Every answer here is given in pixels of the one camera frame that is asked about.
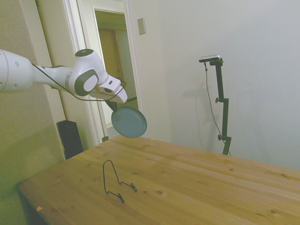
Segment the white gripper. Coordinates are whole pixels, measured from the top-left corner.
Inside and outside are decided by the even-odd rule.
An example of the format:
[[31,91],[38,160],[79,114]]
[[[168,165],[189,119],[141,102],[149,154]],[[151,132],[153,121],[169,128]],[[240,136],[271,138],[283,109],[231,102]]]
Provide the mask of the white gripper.
[[98,85],[97,89],[97,92],[100,94],[100,99],[105,100],[113,112],[116,112],[118,109],[117,103],[126,103],[128,99],[126,91],[121,85],[121,81],[110,75],[108,75],[106,81]]

